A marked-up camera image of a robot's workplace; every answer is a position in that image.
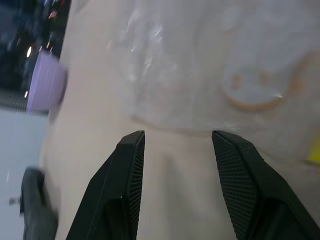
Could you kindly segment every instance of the clear plastic bag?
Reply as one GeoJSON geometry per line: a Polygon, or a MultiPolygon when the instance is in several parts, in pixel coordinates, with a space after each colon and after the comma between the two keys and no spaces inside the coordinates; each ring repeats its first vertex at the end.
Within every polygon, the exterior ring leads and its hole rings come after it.
{"type": "Polygon", "coordinates": [[[320,119],[320,9],[303,0],[122,3],[108,56],[129,114],[226,130],[297,157],[320,119]]]}

